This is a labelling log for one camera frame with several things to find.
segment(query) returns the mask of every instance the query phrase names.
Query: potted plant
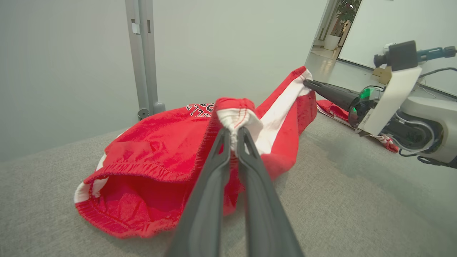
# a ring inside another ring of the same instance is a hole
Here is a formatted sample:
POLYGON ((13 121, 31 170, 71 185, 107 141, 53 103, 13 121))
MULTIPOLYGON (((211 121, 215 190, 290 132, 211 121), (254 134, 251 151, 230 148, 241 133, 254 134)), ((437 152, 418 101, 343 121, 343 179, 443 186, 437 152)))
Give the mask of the potted plant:
POLYGON ((343 29, 347 22, 353 22, 359 9, 361 0, 338 0, 336 7, 336 23, 330 35, 325 37, 324 48, 334 50, 343 35, 343 29))

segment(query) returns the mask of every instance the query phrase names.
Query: doorway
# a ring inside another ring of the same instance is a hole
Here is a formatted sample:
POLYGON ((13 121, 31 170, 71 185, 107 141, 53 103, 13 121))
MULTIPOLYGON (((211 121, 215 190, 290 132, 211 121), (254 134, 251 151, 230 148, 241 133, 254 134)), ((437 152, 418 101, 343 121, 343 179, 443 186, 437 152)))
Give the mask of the doorway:
POLYGON ((361 0, 329 0, 311 53, 337 59, 361 0))

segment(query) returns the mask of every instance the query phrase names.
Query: white stripe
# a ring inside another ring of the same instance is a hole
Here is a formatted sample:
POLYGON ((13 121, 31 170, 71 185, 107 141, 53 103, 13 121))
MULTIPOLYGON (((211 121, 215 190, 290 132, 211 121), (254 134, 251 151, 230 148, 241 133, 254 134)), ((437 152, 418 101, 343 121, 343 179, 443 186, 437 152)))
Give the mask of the white stripe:
MULTIPOLYGON (((100 158, 100 161, 98 161, 98 165, 97 165, 97 168, 95 169, 95 171, 103 168, 103 162, 105 161, 105 159, 106 159, 106 153, 104 153, 103 156, 100 158)), ((109 177, 104 178, 104 179, 96 179, 94 181, 94 183, 93 183, 94 186, 92 187, 93 196, 100 197, 100 190, 105 186, 106 182, 108 182, 108 178, 109 177)), ((77 187, 77 189, 74 193, 74 203, 80 203, 80 202, 89 200, 89 189, 90 189, 90 184, 81 183, 77 187)))
POLYGON ((230 131, 230 148, 237 154, 238 129, 245 127, 255 141, 262 130, 262 122, 247 108, 228 108, 216 111, 221 124, 230 131))
POLYGON ((309 88, 303 85, 303 81, 313 77, 311 73, 306 70, 298 78, 294 79, 281 93, 281 95, 275 100, 270 109, 260 119, 263 123, 263 129, 259 133, 259 137, 255 141, 255 145, 259 151, 259 154, 269 154, 275 142, 276 136, 281 129, 287 114, 289 113, 292 104, 295 102, 297 97, 309 94, 311 91, 309 88))

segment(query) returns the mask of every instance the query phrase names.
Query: white planter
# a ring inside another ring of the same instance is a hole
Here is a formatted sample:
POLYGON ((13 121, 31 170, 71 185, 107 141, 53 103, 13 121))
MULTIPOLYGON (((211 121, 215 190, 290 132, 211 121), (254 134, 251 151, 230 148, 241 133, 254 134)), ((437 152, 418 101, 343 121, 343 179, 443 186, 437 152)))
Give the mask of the white planter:
POLYGON ((324 41, 324 48, 327 50, 335 50, 338 42, 340 41, 341 37, 336 37, 332 35, 327 35, 324 41))

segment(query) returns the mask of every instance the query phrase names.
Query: gray wall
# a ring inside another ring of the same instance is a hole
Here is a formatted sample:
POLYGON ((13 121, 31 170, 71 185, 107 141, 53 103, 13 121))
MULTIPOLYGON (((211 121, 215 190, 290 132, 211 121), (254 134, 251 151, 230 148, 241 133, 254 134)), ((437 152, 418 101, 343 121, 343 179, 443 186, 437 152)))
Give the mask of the gray wall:
POLYGON ((0 161, 134 124, 124 0, 0 2, 0 161))
POLYGON ((304 65, 327 0, 148 0, 159 101, 261 103, 304 65))

